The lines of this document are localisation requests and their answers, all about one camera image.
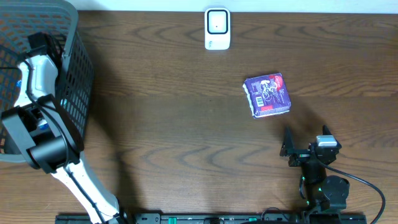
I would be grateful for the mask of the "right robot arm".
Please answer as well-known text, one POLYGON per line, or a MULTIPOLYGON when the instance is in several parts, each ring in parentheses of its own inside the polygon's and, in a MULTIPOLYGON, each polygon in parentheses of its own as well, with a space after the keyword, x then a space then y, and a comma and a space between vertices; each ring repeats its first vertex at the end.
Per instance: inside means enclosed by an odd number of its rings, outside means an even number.
POLYGON ((349 181, 326 174, 326 166, 336 160, 340 149, 341 144, 327 126, 322 127, 322 134, 306 149, 297 149, 290 129, 285 129, 280 156, 289 158, 290 167, 301 168, 299 192, 308 201, 310 209, 314 208, 317 212, 339 212, 346 208, 349 181))

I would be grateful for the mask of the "purple sanitary pad pack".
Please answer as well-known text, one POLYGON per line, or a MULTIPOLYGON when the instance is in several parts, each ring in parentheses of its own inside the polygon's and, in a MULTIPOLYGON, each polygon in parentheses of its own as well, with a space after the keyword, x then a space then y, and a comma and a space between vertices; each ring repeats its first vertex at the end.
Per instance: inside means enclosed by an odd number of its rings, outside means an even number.
POLYGON ((255 119, 288 113, 292 106, 281 73, 248 78, 243 90, 255 119))

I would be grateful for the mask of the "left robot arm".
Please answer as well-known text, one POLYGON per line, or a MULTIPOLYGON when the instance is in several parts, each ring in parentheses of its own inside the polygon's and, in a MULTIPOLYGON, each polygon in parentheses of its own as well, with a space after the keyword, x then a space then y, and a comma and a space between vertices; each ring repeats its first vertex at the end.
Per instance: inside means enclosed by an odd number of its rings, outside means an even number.
POLYGON ((119 200, 99 181, 83 152, 93 82, 84 50, 37 47, 6 58, 1 70, 16 74, 20 90, 1 111, 7 150, 1 160, 26 163, 59 180, 91 223, 128 223, 119 200))

